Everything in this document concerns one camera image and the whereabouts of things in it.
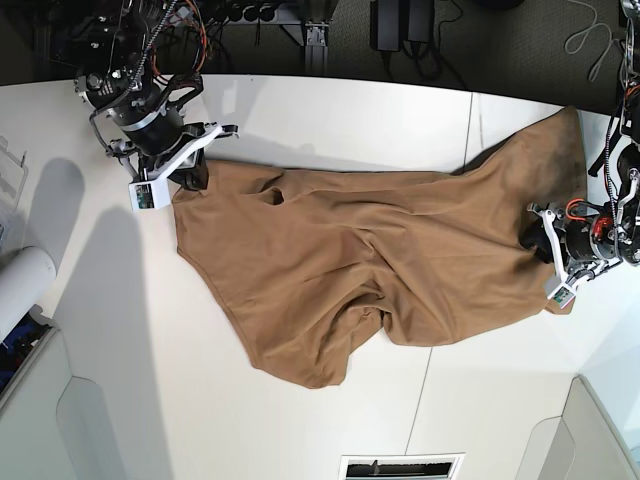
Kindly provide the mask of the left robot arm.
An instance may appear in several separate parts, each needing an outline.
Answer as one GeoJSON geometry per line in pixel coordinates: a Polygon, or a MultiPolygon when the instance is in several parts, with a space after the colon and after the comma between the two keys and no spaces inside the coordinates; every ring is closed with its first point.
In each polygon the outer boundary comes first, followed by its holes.
{"type": "Polygon", "coordinates": [[[622,42],[621,96],[610,117],[602,152],[588,169],[604,174],[608,200],[573,198],[565,204],[532,203],[536,220],[520,237],[536,257],[554,266],[546,297],[563,307],[579,286],[612,268],[639,264],[639,3],[622,1],[627,19],[622,42]]]}

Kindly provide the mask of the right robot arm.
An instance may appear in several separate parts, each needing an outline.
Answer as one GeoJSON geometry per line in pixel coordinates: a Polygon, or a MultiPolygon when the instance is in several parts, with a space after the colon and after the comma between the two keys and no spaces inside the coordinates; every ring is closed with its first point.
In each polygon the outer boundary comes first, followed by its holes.
{"type": "Polygon", "coordinates": [[[210,53],[208,25],[195,1],[125,1],[110,34],[109,55],[83,66],[74,83],[92,112],[89,124],[105,154],[136,181],[160,176],[188,191],[206,189],[206,148],[238,132],[235,125],[188,123],[186,105],[204,91],[210,53]],[[189,67],[169,77],[157,65],[157,44],[170,31],[192,31],[189,67]]]}

